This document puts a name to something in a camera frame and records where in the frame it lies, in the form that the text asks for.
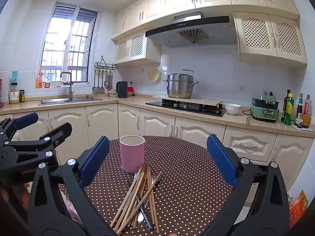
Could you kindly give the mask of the person's left hand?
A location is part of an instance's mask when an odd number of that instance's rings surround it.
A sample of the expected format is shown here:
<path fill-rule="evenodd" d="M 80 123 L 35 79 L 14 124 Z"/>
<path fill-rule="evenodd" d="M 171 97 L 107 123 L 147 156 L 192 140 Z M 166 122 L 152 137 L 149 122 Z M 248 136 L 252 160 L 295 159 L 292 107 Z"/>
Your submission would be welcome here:
<path fill-rule="evenodd" d="M 6 187 L 1 183 L 1 211 L 8 211 L 11 205 L 16 211 L 27 211 L 29 208 L 31 182 L 19 186 Z"/>

